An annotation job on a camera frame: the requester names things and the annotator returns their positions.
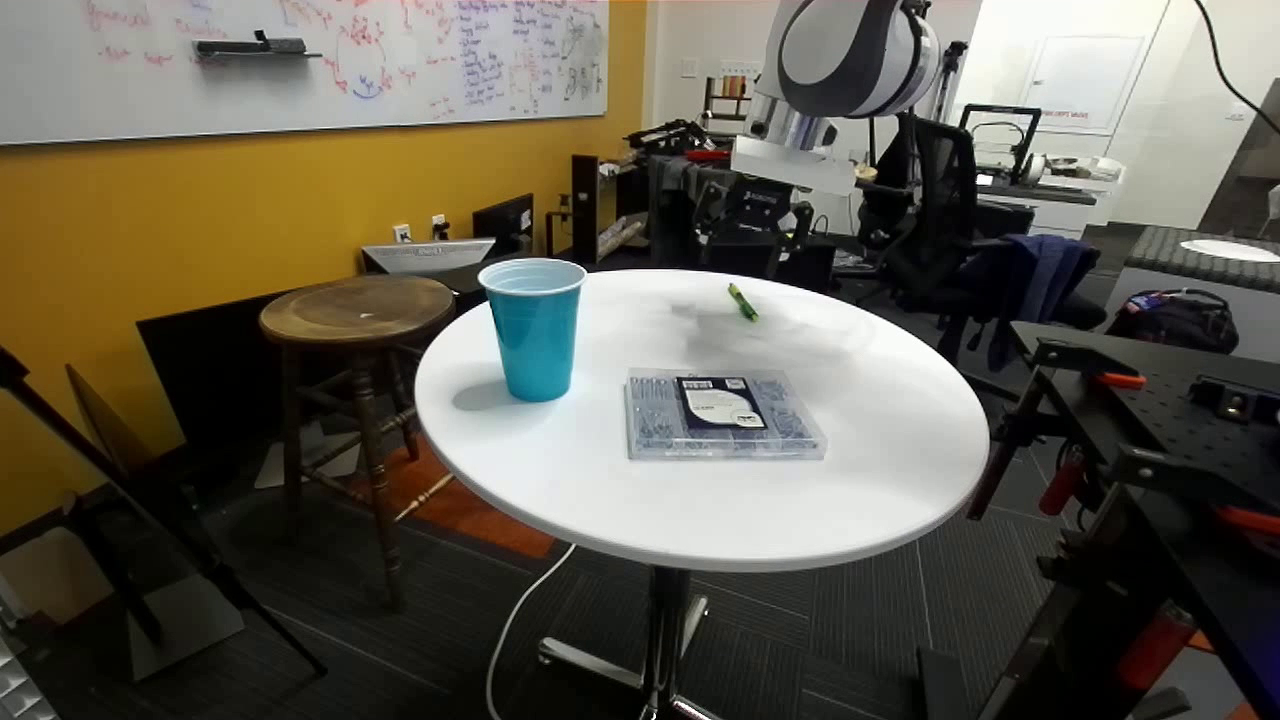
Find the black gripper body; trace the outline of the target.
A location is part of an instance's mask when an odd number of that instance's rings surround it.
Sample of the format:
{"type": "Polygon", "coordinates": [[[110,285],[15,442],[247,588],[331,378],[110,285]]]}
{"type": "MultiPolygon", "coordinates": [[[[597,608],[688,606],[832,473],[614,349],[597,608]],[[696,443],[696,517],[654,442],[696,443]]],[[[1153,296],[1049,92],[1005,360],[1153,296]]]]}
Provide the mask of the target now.
{"type": "Polygon", "coordinates": [[[808,232],[811,210],[779,179],[702,167],[691,185],[691,238],[702,266],[766,266],[808,232]]]}

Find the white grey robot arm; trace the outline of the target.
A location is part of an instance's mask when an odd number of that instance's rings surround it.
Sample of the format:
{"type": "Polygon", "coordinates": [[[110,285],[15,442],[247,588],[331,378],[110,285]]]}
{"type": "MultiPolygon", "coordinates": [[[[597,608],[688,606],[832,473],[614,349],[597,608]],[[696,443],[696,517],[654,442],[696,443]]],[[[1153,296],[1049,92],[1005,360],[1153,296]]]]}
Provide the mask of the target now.
{"type": "Polygon", "coordinates": [[[832,260],[802,194],[839,194],[839,120],[908,114],[941,72],[933,0],[779,0],[745,128],[688,157],[688,221],[667,232],[682,267],[762,273],[832,260]]]}

